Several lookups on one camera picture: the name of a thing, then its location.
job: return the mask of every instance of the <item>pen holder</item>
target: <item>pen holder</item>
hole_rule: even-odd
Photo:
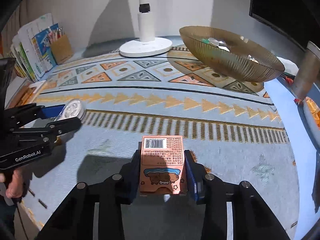
[[[61,36],[57,41],[51,45],[52,54],[57,64],[63,64],[66,60],[70,59],[73,55],[73,51],[67,35]]]

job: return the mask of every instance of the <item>television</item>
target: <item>television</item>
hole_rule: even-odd
[[[305,50],[320,47],[319,0],[251,0],[249,15],[285,35]]]

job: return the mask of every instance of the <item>finger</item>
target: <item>finger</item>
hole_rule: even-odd
[[[0,173],[0,182],[5,182],[5,176],[3,173]]]
[[[20,168],[13,171],[12,181],[8,185],[7,191],[5,192],[7,198],[18,198],[23,193],[23,178],[22,170]]]

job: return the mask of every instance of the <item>lamp base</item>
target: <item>lamp base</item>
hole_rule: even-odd
[[[165,53],[172,48],[172,41],[156,37],[154,41],[128,41],[120,47],[120,54],[126,57],[147,57]]]

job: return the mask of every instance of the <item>silver bolt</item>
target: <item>silver bolt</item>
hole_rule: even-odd
[[[248,181],[246,181],[246,180],[242,181],[242,182],[241,182],[241,185],[242,185],[242,187],[245,187],[245,188],[248,188],[248,187],[251,186],[250,182],[248,182]]]
[[[119,173],[114,174],[114,175],[112,176],[112,179],[113,179],[113,180],[119,180],[119,179],[121,179],[121,178],[122,178],[122,176],[121,176],[121,174],[119,174]]]
[[[77,189],[83,189],[83,188],[85,188],[85,183],[84,182],[79,182],[77,184]]]
[[[204,176],[207,180],[213,180],[214,179],[214,175],[211,173],[208,173]]]

